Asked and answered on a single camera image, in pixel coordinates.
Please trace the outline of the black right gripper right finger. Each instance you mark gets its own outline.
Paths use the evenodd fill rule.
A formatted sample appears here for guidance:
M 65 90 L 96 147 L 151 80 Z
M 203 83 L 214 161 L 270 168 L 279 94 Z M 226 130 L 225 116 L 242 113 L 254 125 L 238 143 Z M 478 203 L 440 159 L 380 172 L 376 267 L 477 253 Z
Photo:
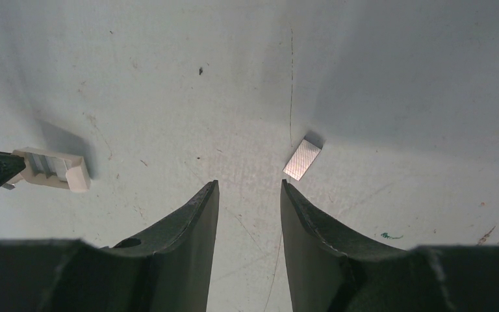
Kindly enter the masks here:
M 342 224 L 281 184 L 294 311 L 499 311 L 499 245 L 401 250 Z

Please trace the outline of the white staple tray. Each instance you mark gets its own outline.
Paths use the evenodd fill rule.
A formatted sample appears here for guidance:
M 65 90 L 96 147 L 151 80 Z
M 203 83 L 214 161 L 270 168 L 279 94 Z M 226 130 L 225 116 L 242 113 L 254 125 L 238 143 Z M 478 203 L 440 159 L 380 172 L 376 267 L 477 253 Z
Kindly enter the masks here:
M 85 159 L 80 155 L 36 148 L 17 149 L 12 154 L 23 158 L 25 169 L 5 183 L 9 189 L 15 188 L 20 181 L 75 193 L 90 189 L 91 179 Z

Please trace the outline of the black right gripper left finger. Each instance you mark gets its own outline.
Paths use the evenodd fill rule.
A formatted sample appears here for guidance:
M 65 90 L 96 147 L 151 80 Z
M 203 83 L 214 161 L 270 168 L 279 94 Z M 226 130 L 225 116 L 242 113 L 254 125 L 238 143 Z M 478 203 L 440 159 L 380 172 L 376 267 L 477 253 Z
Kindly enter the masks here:
M 0 311 L 205 311 L 219 185 L 112 247 L 0 240 Z

